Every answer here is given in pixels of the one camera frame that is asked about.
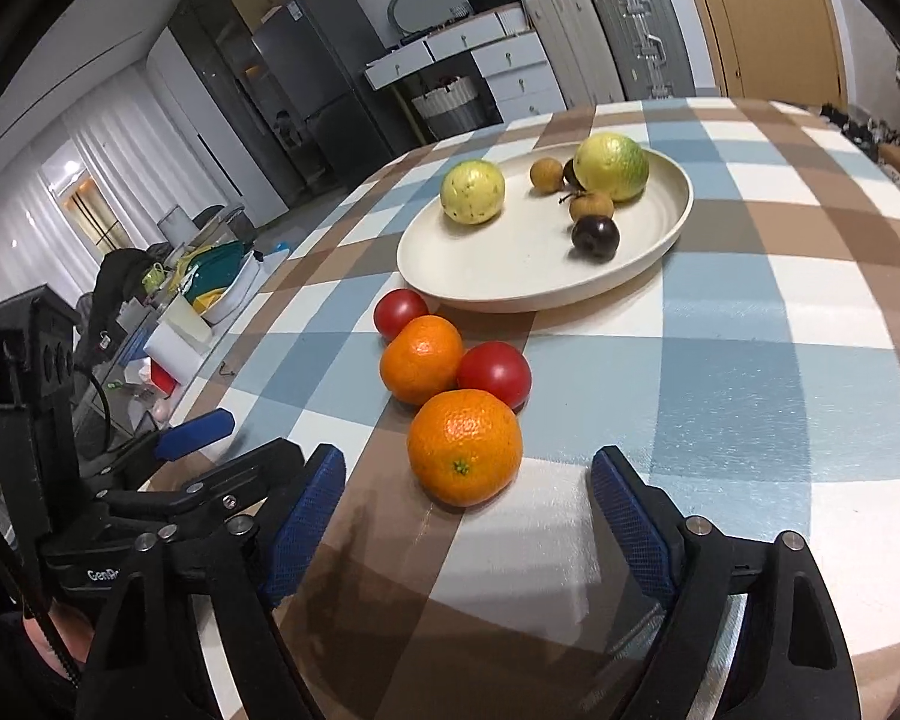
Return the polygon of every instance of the tablecloth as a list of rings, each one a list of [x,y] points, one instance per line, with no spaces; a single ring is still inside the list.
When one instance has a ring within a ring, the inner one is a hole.
[[[402,284],[400,235],[458,160],[600,128],[679,162],[693,213],[662,263],[585,303],[437,307],[468,346],[508,341],[533,370],[517,480],[485,506],[440,507],[408,467],[413,412],[377,370],[372,309]],[[403,156],[269,279],[175,422],[218,406],[235,435],[165,485],[274,437],[346,455],[346,492],[280,621],[328,717],[553,720],[612,704],[638,673],[613,648],[648,607],[591,514],[603,445],[729,535],[807,535],[865,717],[900,699],[900,191],[799,108],[622,103]]]

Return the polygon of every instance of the drawer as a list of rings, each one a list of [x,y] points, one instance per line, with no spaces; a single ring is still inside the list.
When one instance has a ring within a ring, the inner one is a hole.
[[[506,37],[503,25],[495,13],[490,13],[444,29],[425,40],[434,55],[434,60],[439,62],[446,57],[468,52],[502,37]]]
[[[504,124],[515,122],[516,119],[525,119],[530,116],[539,116],[543,113],[557,113],[565,111],[567,106],[563,104],[563,96],[560,90],[554,87],[549,92],[538,92],[535,95],[523,95],[516,100],[504,100],[497,104],[500,117]]]
[[[433,63],[434,57],[427,50],[427,44],[418,40],[368,65],[365,75],[370,81],[370,86],[374,89],[383,89],[403,76],[416,73]]]
[[[516,100],[524,95],[535,95],[552,90],[556,90],[559,94],[560,91],[554,71],[546,62],[530,65],[528,68],[520,70],[511,70],[509,73],[501,73],[499,76],[490,76],[487,84],[497,103],[502,103],[504,100]]]
[[[527,23],[527,14],[523,12],[523,5],[500,8],[497,11],[497,18],[504,25],[504,32],[508,35],[519,35],[530,29],[530,25]]]
[[[480,68],[481,75],[488,79],[515,68],[546,62],[547,55],[536,32],[528,32],[476,50],[473,52],[473,60]]]

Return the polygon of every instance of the red tomato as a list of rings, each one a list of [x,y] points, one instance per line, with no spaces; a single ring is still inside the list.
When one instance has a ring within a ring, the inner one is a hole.
[[[417,317],[426,317],[430,309],[413,290],[394,290],[386,293],[373,309],[373,324],[380,335],[392,341]]]
[[[461,389],[483,389],[512,409],[527,400],[532,383],[527,359],[502,341],[474,346],[463,355],[457,371],[457,384]]]

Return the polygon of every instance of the suitcase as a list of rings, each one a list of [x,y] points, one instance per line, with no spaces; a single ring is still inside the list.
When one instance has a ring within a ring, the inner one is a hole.
[[[592,0],[526,0],[526,9],[567,108],[625,99]]]
[[[693,97],[697,89],[670,0],[594,0],[628,100]]]

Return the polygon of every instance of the curtain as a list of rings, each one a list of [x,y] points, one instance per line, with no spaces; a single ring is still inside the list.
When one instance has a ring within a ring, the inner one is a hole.
[[[84,95],[63,124],[135,247],[165,240],[156,223],[175,205],[194,218],[228,204],[135,65]]]
[[[74,231],[24,148],[0,176],[0,301],[49,284],[71,306],[91,292],[100,255]]]

